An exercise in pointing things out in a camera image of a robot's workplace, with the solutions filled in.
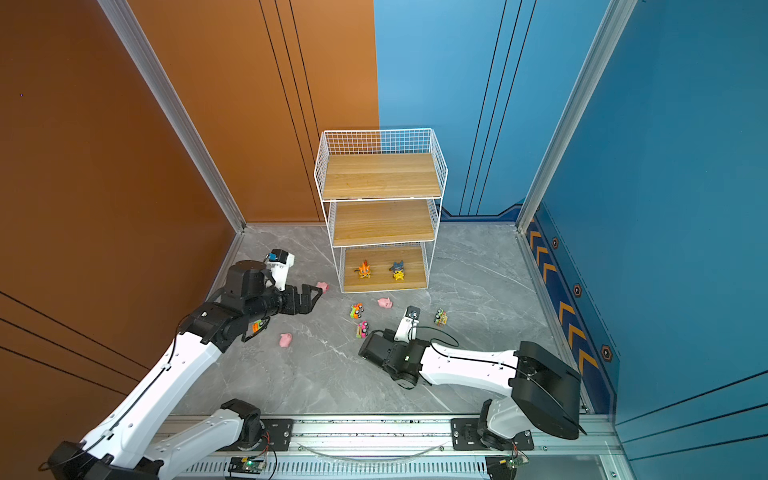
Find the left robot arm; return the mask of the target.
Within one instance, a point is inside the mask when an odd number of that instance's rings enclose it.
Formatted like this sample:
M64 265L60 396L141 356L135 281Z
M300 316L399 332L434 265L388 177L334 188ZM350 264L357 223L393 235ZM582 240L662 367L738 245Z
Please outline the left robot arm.
M236 341L262 333L278 315L307 315L324 290L287 282L292 254L229 267L225 284L186 315L154 367L98 426L78 442L63 441L38 467L57 479L173 479L227 446L268 444L261 411L238 399L165 441L154 437L197 379Z

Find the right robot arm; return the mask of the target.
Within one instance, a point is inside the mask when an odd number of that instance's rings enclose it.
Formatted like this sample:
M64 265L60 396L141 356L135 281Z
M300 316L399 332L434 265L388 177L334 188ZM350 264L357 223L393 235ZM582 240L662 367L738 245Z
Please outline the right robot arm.
M456 340L421 339L390 329L367 334L358 355L405 389L420 380L494 393L477 419L477 443L496 450L530 450L536 429L563 440L586 431L580 424L582 376L541 345L522 341L515 350L464 350Z

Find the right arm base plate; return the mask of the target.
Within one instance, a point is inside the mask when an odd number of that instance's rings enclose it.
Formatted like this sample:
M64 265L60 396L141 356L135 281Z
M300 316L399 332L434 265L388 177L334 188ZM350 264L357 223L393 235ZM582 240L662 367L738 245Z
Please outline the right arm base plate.
M528 452L535 449L533 437L529 431L520 432L513 438L504 438L481 426L479 418L453 418L449 424L453 449L456 451Z

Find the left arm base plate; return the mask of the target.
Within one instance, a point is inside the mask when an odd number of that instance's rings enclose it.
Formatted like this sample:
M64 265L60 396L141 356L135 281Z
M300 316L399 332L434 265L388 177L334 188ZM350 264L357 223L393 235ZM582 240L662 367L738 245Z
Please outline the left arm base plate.
M290 418L266 418L260 420L259 435L253 442L247 439L222 447L219 452L286 452L289 450L294 420Z

